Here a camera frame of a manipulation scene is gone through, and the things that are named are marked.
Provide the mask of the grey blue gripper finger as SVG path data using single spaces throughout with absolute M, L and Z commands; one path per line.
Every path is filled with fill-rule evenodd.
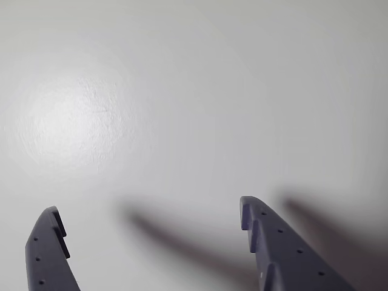
M 29 290 L 80 290 L 67 262 L 70 254 L 64 241 L 66 236 L 58 208 L 46 208 L 25 245 Z
M 241 229 L 255 254 L 260 290 L 353 290 L 274 210 L 240 198 Z

